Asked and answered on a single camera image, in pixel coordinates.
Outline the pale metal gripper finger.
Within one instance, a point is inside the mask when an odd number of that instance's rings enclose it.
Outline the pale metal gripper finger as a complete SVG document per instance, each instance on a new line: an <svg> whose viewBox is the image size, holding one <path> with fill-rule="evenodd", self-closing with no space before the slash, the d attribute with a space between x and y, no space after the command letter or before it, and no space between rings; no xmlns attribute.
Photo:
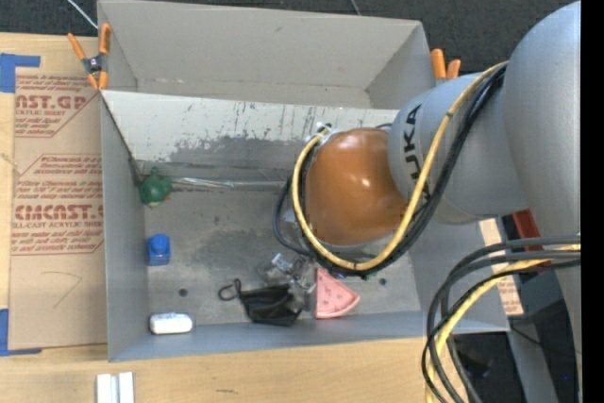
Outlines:
<svg viewBox="0 0 604 403"><path fill-rule="evenodd" d="M299 285L291 282L288 288L289 300L286 306L291 311L313 312L313 285Z"/></svg>
<svg viewBox="0 0 604 403"><path fill-rule="evenodd" d="M293 266L282 253L276 253L258 269L263 282L289 282L292 273Z"/></svg>

